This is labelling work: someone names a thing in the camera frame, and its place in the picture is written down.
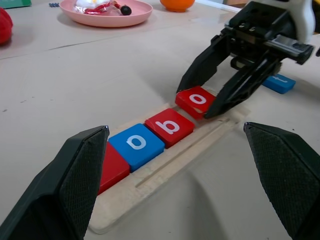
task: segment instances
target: orange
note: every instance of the orange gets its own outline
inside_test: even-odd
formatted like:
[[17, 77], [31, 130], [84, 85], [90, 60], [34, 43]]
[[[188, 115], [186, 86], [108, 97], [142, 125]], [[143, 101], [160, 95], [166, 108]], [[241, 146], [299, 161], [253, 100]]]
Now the orange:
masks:
[[160, 2], [170, 12], [183, 13], [194, 4], [195, 0], [160, 0]]

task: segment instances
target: blue letter tile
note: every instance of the blue letter tile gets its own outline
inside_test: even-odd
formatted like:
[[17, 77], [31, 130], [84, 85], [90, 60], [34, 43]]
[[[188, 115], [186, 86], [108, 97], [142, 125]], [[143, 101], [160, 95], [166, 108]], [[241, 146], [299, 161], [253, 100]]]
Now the blue letter tile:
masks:
[[165, 149], [165, 144], [141, 123], [111, 137], [109, 143], [130, 165], [131, 172], [154, 159]]
[[273, 91], [276, 91], [277, 93], [285, 94], [291, 90], [295, 84], [295, 80], [280, 74], [276, 74], [275, 76], [268, 77], [262, 85]]

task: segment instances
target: pink plate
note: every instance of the pink plate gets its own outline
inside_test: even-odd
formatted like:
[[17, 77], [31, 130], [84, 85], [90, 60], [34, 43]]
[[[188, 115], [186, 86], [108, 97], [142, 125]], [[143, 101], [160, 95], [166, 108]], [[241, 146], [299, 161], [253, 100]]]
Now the pink plate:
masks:
[[89, 15], [74, 11], [76, 0], [64, 0], [60, 3], [61, 10], [72, 20], [95, 27], [127, 27], [140, 24], [148, 19], [153, 10], [152, 6], [142, 1], [136, 0], [119, 0], [120, 5], [128, 5], [132, 9], [129, 16], [104, 16]]

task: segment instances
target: red letter tile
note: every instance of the red letter tile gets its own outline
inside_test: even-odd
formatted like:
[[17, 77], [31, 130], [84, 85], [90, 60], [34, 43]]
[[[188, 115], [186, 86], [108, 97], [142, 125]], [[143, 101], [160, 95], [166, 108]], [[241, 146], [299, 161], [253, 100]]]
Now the red letter tile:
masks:
[[129, 164], [123, 159], [117, 150], [107, 142], [98, 195], [120, 182], [129, 174]]
[[201, 119], [216, 99], [200, 86], [179, 92], [175, 103], [195, 119]]
[[145, 120], [145, 126], [170, 148], [194, 131], [195, 125], [175, 110], [168, 108]]

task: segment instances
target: wooden tile holder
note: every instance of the wooden tile holder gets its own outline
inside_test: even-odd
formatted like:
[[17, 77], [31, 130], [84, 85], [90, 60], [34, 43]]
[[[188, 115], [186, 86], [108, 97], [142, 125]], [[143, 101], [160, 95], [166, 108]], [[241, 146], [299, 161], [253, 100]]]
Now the wooden tile holder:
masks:
[[110, 136], [137, 123], [144, 123], [146, 119], [167, 108], [173, 108], [193, 121], [196, 125], [194, 132], [169, 149], [165, 149], [162, 154], [100, 194], [96, 198], [89, 222], [89, 228], [93, 232], [97, 234], [108, 232], [134, 207], [143, 203], [172, 176], [185, 169], [199, 154], [211, 147], [238, 123], [243, 124], [245, 116], [249, 113], [246, 108], [236, 107], [217, 118], [195, 121], [177, 105], [165, 104], [144, 117], [114, 129]]

